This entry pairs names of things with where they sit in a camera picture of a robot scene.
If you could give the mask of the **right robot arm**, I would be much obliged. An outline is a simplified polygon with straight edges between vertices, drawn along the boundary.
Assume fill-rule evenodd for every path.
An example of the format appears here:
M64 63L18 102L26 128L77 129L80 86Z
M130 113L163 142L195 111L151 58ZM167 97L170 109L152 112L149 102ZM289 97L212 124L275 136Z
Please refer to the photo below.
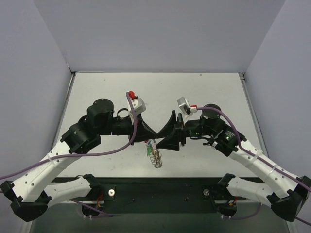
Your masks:
M310 178L291 174L266 157L238 132L219 106L192 105L180 109L186 116L201 111L200 119L184 122L179 115L170 120L159 134L162 140L156 146L158 149L178 151L187 138L206 140L205 145L240 163L261 179L256 183L227 173L218 182L222 190L231 196L264 204L285 221L296 220L311 192Z

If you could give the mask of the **metal keyring disc with rings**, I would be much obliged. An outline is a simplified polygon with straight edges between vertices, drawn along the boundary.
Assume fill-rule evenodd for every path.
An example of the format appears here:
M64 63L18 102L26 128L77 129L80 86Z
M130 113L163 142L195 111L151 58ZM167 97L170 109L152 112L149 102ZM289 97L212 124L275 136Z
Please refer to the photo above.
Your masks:
M150 161L152 165L155 168L161 168L162 167L162 154L159 149L156 148L156 141L154 139L150 139L148 141L145 141L146 148L151 148L151 155L148 156L150 158Z

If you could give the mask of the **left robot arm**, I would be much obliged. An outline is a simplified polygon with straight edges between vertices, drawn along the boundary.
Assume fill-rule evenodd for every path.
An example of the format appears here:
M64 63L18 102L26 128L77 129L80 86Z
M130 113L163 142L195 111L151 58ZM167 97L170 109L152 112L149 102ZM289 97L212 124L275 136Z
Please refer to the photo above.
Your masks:
M14 181L4 181L0 189L11 201L14 214L25 222L42 216L48 208L75 198L101 201L104 189L97 179L86 174L72 181L53 184L52 181L81 157L91 157L90 151L100 145L102 135L127 135L129 141L118 153L135 142L154 139L156 133L145 124L141 114L146 106L140 97L128 97L127 117L113 116L114 104L98 99L87 108L86 115L61 136L52 150L37 164L23 171Z

